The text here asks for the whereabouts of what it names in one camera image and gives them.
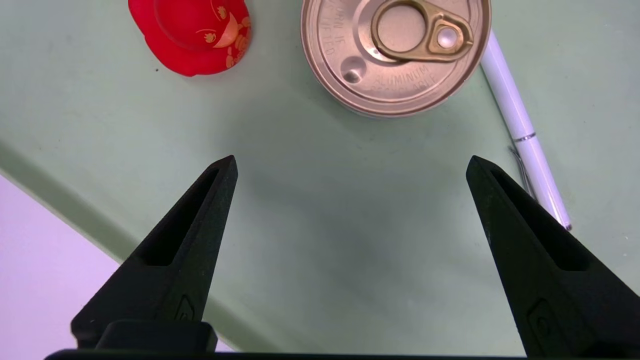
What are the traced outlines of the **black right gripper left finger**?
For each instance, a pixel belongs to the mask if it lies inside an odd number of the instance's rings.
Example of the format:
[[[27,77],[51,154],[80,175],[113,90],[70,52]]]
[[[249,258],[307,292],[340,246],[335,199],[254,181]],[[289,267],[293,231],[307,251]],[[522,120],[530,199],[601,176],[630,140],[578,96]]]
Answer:
[[[208,166],[71,321],[82,350],[213,351],[203,321],[238,179]]]

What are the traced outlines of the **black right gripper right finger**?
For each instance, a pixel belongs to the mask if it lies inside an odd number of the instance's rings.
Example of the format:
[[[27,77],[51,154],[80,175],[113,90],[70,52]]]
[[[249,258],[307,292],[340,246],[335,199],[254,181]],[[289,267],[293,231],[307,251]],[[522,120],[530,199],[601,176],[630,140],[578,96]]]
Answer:
[[[466,180],[526,355],[637,357],[639,296],[502,168]]]

